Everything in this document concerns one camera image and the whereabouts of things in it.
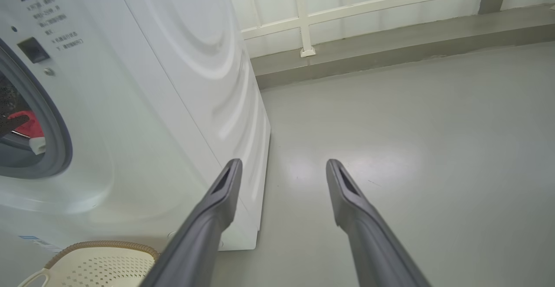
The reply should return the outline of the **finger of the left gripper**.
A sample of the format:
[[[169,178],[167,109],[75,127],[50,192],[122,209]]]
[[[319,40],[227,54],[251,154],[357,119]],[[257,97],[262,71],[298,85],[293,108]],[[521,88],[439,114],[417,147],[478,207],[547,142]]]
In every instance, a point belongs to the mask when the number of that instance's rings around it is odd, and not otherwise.
[[[6,118],[1,116],[0,117],[0,137],[4,137],[5,135],[12,133],[16,128],[20,127],[20,125],[25,124],[29,121],[29,117],[27,115],[20,115],[14,118]]]

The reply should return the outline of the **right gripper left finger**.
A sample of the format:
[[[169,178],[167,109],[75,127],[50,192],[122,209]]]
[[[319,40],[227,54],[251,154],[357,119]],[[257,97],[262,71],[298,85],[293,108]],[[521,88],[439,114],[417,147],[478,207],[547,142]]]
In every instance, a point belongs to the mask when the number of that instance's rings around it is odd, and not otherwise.
[[[234,220],[242,161],[229,160],[162,252],[141,287],[208,287],[222,233]]]

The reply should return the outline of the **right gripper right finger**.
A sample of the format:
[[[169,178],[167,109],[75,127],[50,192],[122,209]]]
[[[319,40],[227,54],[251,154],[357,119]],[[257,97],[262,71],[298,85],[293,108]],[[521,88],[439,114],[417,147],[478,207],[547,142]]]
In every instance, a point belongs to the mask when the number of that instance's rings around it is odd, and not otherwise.
[[[430,283],[343,164],[326,163],[336,224],[347,234],[361,287],[428,287]]]

